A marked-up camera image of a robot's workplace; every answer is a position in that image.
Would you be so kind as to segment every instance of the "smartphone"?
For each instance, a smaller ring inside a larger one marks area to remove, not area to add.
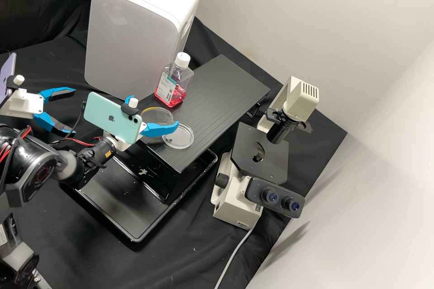
[[[94,92],[87,97],[84,118],[129,144],[136,142],[142,125],[140,115],[128,115],[120,105]]]
[[[12,90],[6,87],[9,76],[15,73],[16,53],[12,53],[0,69],[0,108],[12,95]]]

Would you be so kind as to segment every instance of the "gray cable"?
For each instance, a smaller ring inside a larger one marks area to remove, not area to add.
[[[232,252],[231,257],[229,258],[229,260],[227,261],[225,268],[223,269],[222,274],[220,275],[220,278],[218,278],[218,281],[216,283],[216,286],[214,287],[214,289],[218,289],[218,286],[220,285],[221,281],[223,280],[223,277],[226,274],[227,269],[229,268],[229,265],[231,264],[236,252],[238,252],[238,250],[240,249],[241,245],[245,242],[245,240],[250,236],[250,234],[253,231],[253,228],[255,228],[256,224],[258,223],[258,221],[255,222],[255,224],[253,225],[252,228],[250,228],[250,230],[247,232],[247,234],[243,237],[243,239],[241,240],[241,242],[237,245],[237,247],[235,247],[235,250]]]

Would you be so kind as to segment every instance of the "white box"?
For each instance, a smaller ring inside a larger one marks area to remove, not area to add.
[[[124,99],[152,94],[182,51],[199,0],[92,0],[85,79]]]

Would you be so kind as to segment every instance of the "petri dish lid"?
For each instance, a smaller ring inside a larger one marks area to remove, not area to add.
[[[173,124],[173,115],[162,107],[148,107],[141,112],[142,121],[160,125]]]
[[[184,123],[179,123],[175,132],[162,136],[164,143],[174,149],[185,149],[194,141],[193,130]]]

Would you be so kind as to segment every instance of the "black tray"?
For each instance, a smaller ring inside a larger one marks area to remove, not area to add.
[[[141,158],[149,168],[159,163],[145,151]],[[181,174],[165,167],[159,169],[153,177],[164,180],[163,185],[171,184],[164,200],[154,195],[146,177],[130,169],[128,154],[109,160],[106,169],[101,169],[81,190],[74,191],[131,241],[140,242],[216,162],[215,153],[207,149]]]

